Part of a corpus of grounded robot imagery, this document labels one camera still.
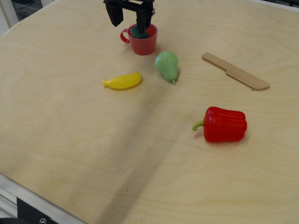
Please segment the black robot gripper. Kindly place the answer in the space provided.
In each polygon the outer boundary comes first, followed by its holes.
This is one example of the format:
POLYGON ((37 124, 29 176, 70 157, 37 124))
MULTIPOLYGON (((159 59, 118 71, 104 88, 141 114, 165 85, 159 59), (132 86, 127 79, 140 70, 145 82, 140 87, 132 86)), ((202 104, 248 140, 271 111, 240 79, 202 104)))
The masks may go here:
POLYGON ((111 23, 117 27, 123 21, 123 9, 137 12, 136 22, 140 33, 144 33, 151 23, 154 0, 104 0, 111 23))

